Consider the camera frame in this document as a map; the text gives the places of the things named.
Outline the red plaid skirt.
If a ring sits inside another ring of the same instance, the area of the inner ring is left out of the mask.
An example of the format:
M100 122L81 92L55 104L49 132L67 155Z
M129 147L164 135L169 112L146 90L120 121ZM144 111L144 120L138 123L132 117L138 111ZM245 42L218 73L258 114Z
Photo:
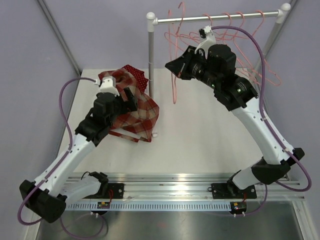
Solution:
M109 76L116 79L116 88L125 100L127 97L124 88L129 87L138 105L137 111L118 116L109 134L135 143L139 141L150 143L153 129L160 115L160 107L150 96L139 90L137 80L123 67L98 74L100 80Z

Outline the red polka dot skirt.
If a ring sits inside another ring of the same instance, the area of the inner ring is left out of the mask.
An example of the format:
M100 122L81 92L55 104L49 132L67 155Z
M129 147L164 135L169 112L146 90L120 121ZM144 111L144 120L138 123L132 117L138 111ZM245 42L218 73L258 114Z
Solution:
M128 71L130 74L133 75L133 77L137 81L137 86L138 86L139 90L142 93L144 93L145 90L147 89L148 82L149 82L149 80L145 77L145 72L140 69L137 69L129 64L125 65L123 68L126 71Z

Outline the pink hanger of plaid skirt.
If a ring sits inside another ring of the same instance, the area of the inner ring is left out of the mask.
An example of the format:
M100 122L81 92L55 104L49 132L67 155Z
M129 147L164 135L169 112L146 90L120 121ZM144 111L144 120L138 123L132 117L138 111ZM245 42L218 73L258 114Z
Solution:
M178 9L182 10L181 20L178 23L178 26L175 27L175 23L168 24L168 30L164 33L164 37L168 40L169 43L169 59L173 60L173 57L177 57L178 50L180 50L178 44L178 37L180 36L180 29L185 17L185 3L181 1L178 5ZM171 92L172 92L172 103L175 105L177 103L177 77L171 73Z

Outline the pink hanger of white skirt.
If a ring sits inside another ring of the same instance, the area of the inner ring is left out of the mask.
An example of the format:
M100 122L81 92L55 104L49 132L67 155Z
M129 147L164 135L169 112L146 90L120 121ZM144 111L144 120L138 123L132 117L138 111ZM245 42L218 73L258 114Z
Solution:
M226 13L224 12L225 15L228 16L228 19L229 19L229 26L232 25L232 18L231 18L231 15L229 13ZM212 26L213 25L213 19L207 14L207 13L204 13L202 14L202 16L206 16L208 17L209 21L210 21L210 25ZM231 41L233 40L235 37L234 35L232 34L228 34L228 30L226 29L223 33L218 33L216 32L215 33L217 35L217 37L215 38L217 41ZM196 43L200 43L200 35L199 33L197 32L190 32L188 34L188 36L190 37L191 40L193 40L194 42Z

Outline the pink hanger of red skirt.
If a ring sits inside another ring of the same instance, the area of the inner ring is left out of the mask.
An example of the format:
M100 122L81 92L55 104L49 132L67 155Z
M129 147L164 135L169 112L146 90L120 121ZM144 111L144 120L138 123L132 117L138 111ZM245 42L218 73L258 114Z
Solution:
M184 41L184 39L191 40L197 43L197 48L203 47L205 49L206 47L210 47L211 45L216 44L216 37L212 30L213 19L206 13L202 14L202 16L207 17L209 19L210 24L203 28L200 28L198 32L190 32L189 35L176 33L176 47L178 46L178 40L181 40L183 43L187 44Z

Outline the pink hanger of floral skirt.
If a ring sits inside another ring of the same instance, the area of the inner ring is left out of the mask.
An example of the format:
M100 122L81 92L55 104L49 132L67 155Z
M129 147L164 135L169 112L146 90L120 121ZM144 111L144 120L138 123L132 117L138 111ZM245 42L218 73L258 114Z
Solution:
M248 77L248 79L256 85L259 85L259 86L261 85L258 82L257 77L262 79L262 74L260 73L260 68L262 67L262 64L265 65L265 67L269 73L273 74L276 77L277 82L273 82L267 78L265 78L265 80L276 87L278 87L282 84L281 78L270 69L270 66L267 62L266 56L267 56L267 52L271 49L271 46L274 43L277 34L280 31L282 23L285 20L285 16L286 16L286 13L283 10L279 9L277 16L276 16L275 24L274 24L274 26L269 34L269 37L268 37L268 39L262 49L263 61L258 60L257 63L255 64L255 67L253 67L253 65L251 64L251 62L247 58L247 56L242 52L241 48L237 45L236 35L237 35L238 31L234 35L233 44L237 48L238 52L240 53L240 55L243 58L243 59L241 59L241 58L237 57L237 62L240 64L240 68L238 70L242 75Z

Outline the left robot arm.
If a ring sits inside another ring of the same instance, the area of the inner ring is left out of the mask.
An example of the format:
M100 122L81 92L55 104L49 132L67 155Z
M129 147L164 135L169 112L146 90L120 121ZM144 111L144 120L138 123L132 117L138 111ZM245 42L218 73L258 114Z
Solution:
M137 111L137 99L131 90L126 87L123 91L126 99L112 90L96 95L93 107L76 128L67 149L35 180L20 184L23 206L53 223L68 205L86 197L102 199L109 194L108 176L102 172L93 171L76 183L64 185L82 160L109 134L116 118Z

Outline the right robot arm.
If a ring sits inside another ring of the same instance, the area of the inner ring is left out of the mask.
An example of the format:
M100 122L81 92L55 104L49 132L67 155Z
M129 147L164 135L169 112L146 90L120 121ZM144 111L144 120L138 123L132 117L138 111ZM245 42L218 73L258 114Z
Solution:
M165 64L181 80L196 79L211 89L219 103L237 117L258 145L262 158L234 173L223 187L223 195L239 198L249 187L270 185L284 177L305 155L289 144L268 120L250 81L236 74L236 55L225 44L214 44L205 54L189 46L178 58Z

